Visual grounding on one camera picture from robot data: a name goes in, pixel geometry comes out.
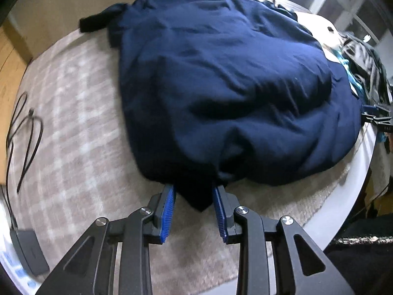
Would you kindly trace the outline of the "navy blue sweatshirt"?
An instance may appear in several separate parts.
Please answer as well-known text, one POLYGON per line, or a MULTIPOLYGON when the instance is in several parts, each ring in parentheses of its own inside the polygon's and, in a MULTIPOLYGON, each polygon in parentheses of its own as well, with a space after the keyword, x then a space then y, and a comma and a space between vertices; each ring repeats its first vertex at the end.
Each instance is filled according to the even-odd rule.
POLYGON ((215 187, 279 186, 353 148, 360 99, 296 13, 259 0, 136 0, 82 18, 119 52, 137 166, 204 211, 215 187))

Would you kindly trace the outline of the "grey garment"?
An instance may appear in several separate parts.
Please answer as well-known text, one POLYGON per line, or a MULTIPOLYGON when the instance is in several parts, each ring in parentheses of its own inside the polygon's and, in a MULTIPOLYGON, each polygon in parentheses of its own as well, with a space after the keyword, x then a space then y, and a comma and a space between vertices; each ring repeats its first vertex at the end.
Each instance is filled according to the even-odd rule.
POLYGON ((351 71, 362 84, 367 102, 390 105, 392 93, 385 66, 377 51, 349 32, 341 36, 342 55, 350 61, 351 71))

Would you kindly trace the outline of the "bright blue garment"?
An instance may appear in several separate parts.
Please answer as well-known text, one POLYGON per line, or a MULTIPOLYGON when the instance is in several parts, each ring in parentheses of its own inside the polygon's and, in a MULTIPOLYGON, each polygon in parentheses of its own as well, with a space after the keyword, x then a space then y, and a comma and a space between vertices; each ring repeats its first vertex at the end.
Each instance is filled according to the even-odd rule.
POLYGON ((348 75, 348 80, 350 83, 350 87, 352 90, 352 93, 359 98, 363 104, 367 104, 367 97, 365 95, 364 89, 362 84, 358 81, 358 79, 355 77, 354 73, 351 71, 350 68, 350 61, 348 59, 345 59, 342 55, 342 53, 336 49, 332 50, 333 54, 336 56, 338 61, 342 64, 342 66, 345 68, 347 75, 348 75))

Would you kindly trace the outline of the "black power adapter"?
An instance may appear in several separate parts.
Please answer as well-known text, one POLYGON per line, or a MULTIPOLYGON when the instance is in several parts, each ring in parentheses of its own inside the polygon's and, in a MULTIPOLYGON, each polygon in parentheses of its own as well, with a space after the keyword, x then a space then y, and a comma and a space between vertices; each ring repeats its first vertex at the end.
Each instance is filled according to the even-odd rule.
POLYGON ((10 236, 17 257, 29 275, 37 277, 49 272, 49 265, 33 229, 11 229, 10 236))

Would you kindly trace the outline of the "checkered beige table cloth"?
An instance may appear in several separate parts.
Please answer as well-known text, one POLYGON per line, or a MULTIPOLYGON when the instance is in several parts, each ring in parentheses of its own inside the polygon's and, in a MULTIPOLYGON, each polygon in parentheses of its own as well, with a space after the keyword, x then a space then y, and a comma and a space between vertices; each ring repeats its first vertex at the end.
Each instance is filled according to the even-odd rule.
MULTIPOLYGON (((99 216, 119 219, 165 185, 140 172, 128 141, 119 93, 119 52, 106 29, 64 37, 31 63, 21 84, 43 119, 37 155, 21 187, 17 177, 28 137, 15 137, 10 198, 20 226, 33 228, 55 266, 99 216)), ((257 212, 292 214, 306 223, 346 174, 353 148, 328 170, 272 186, 248 179, 227 188, 257 212)), ((178 193, 168 241, 151 249, 155 294, 197 294, 237 277, 239 251, 219 237, 212 204, 191 207, 178 193)))

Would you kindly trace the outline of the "orange pine wood board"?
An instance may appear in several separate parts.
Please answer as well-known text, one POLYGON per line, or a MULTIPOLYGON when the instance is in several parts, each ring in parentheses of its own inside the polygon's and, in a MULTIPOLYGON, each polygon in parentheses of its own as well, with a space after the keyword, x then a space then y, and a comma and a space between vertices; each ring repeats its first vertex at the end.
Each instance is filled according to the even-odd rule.
POLYGON ((13 112, 15 98, 25 73, 27 64, 1 28, 1 58, 0 58, 0 91, 1 91, 1 126, 6 127, 13 112))

